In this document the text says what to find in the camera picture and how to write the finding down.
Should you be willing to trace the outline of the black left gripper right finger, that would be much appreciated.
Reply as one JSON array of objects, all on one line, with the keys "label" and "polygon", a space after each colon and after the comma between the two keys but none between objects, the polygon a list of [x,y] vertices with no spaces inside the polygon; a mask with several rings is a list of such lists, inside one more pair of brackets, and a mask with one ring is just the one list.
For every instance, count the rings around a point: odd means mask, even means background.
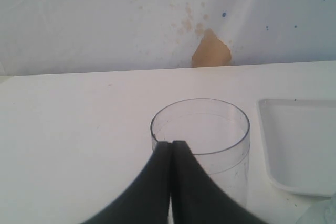
[{"label": "black left gripper right finger", "polygon": [[174,223],[262,223],[224,193],[184,141],[172,143],[170,194]]}]

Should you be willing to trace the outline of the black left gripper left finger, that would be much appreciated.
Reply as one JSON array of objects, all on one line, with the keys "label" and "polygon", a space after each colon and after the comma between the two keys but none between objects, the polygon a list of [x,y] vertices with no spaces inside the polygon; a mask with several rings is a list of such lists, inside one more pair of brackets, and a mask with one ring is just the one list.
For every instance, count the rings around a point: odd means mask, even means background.
[{"label": "black left gripper left finger", "polygon": [[132,184],[86,223],[168,223],[172,144],[159,142]]}]

